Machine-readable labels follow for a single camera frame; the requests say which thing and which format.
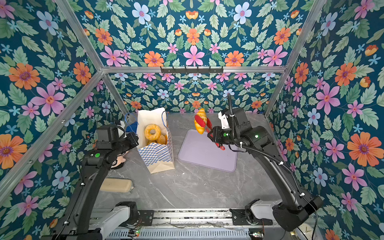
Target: croissant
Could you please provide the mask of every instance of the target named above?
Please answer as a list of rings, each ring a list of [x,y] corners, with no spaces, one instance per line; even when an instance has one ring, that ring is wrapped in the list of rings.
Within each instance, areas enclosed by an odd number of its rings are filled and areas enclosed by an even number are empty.
[[[200,109],[197,113],[196,113],[198,116],[200,116],[201,119],[203,119],[204,123],[207,124],[207,115],[205,114],[205,110],[202,108]],[[200,133],[200,134],[203,134],[204,131],[205,131],[205,128],[200,126],[196,120],[195,120],[195,127],[196,127],[196,130]]]

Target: gray marble table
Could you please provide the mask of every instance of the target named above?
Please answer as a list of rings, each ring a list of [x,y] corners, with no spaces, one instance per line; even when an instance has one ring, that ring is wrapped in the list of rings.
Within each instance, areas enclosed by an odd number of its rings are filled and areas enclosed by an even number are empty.
[[[252,126],[269,129],[262,114],[248,114]],[[220,125],[217,114],[208,117]],[[239,208],[253,199],[275,200],[280,196],[264,169],[248,153],[239,153],[236,170],[224,172],[177,158],[185,135],[194,128],[194,114],[169,114],[175,169],[150,174],[137,149],[125,157],[127,161],[107,177],[131,179],[134,189],[129,194],[100,191],[95,209],[113,208],[121,201],[135,201],[139,209],[162,208]]]

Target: paper bag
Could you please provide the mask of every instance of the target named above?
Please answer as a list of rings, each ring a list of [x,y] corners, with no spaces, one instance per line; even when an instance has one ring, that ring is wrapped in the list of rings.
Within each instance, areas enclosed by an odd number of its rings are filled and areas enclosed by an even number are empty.
[[[167,130],[168,123],[165,109],[140,110],[137,114],[137,123],[136,134],[139,137],[137,149],[149,172],[155,173],[174,169],[172,138],[170,131]],[[160,127],[161,134],[166,135],[168,138],[166,145],[153,142],[147,146],[149,140],[144,135],[144,129],[149,124],[156,124]]]

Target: orange flower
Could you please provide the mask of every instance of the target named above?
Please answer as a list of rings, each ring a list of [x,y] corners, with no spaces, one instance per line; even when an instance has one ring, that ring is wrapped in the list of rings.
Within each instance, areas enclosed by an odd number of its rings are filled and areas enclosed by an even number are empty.
[[[209,29],[207,29],[207,28],[204,30],[204,35],[205,35],[205,36],[210,36],[211,34],[212,34],[212,33],[211,33],[211,30],[209,30]]]
[[[85,11],[84,12],[85,13],[85,15],[89,18],[89,19],[93,19],[93,13],[91,13],[90,11]]]
[[[38,71],[29,64],[18,63],[17,68],[11,67],[9,72],[11,73],[9,79],[16,82],[15,85],[19,88],[24,87],[26,90],[30,90],[40,82]]]
[[[188,38],[187,40],[192,45],[196,45],[196,43],[200,41],[199,37],[200,37],[200,34],[197,32],[195,28],[191,28],[189,30],[189,33],[187,33],[187,38]]]
[[[81,83],[85,85],[91,78],[88,66],[84,65],[83,62],[75,63],[74,66],[76,68],[73,69],[73,73],[76,74],[77,81],[81,81]]]
[[[297,15],[299,15],[299,11],[298,10],[295,10],[291,13],[291,18],[295,18],[297,17]]]
[[[374,54],[377,50],[379,50],[379,48],[376,45],[369,45],[365,49],[365,55],[370,56],[370,55]]]
[[[185,12],[185,15],[187,16],[187,19],[197,19],[197,17],[199,16],[199,12],[197,11],[186,11]]]
[[[132,101],[131,105],[135,109],[141,109],[141,103],[138,103],[137,101]]]
[[[368,132],[361,132],[360,136],[355,133],[351,140],[347,145],[347,148],[352,150],[349,155],[353,160],[357,159],[359,165],[366,167],[368,162],[373,167],[379,164],[377,157],[384,158],[384,150],[377,148],[381,146],[381,141],[377,137],[371,138]]]
[[[0,135],[0,163],[2,163],[2,169],[11,168],[13,162],[20,160],[23,156],[21,153],[26,152],[26,144],[21,144],[23,141],[19,136],[12,138],[10,134]]]
[[[291,36],[291,29],[289,28],[282,28],[280,31],[277,31],[276,36],[273,38],[275,41],[275,44],[283,45],[286,41],[288,41],[288,38]]]
[[[177,29],[176,31],[175,31],[175,35],[176,36],[181,36],[181,29]]]
[[[57,224],[57,221],[58,221],[57,218],[53,219],[52,222],[49,224],[49,227],[50,228],[54,228],[56,226],[56,224]]]
[[[200,103],[199,101],[194,101],[194,102],[192,103],[192,107],[198,109],[199,107],[201,107],[201,103]]]
[[[241,63],[244,62],[244,55],[239,53],[239,51],[233,51],[233,53],[228,53],[228,57],[225,58],[227,67],[240,67]]]
[[[297,67],[295,73],[295,82],[298,84],[303,84],[307,79],[307,74],[309,73],[308,64],[301,63],[300,66]]]
[[[332,229],[327,229],[325,231],[325,238],[327,240],[340,240],[340,237],[335,234],[335,232]]]
[[[285,146],[287,147],[287,150],[288,150],[288,151],[292,151],[294,145],[295,145],[295,144],[293,143],[292,139],[287,138],[287,140],[285,141]]]
[[[368,88],[370,85],[371,85],[371,79],[368,76],[363,77],[360,80],[360,86],[362,86],[363,88]]]
[[[263,103],[261,101],[254,101],[251,106],[252,106],[253,109],[255,109],[255,108],[261,107],[262,104]]]
[[[340,69],[336,71],[337,77],[335,77],[335,81],[337,82],[337,85],[344,86],[349,85],[349,81],[352,81],[355,77],[356,74],[354,74],[357,70],[357,68],[353,66],[353,63],[348,63],[341,65]]]
[[[98,38],[99,42],[103,43],[104,45],[112,45],[112,37],[111,34],[108,31],[105,31],[103,28],[96,29],[95,36]]]
[[[164,59],[161,58],[159,53],[155,53],[154,51],[149,51],[144,55],[144,62],[148,64],[148,67],[162,67],[164,66]]]

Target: purple tray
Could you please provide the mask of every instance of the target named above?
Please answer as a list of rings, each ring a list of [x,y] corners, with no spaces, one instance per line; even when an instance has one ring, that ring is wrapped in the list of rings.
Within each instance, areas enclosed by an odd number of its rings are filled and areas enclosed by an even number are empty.
[[[199,134],[195,129],[190,129],[181,146],[179,160],[233,172],[236,169],[237,152],[232,152],[227,145],[224,147],[225,150],[218,148],[207,137],[207,132]],[[234,145],[231,145],[231,148],[237,150]]]

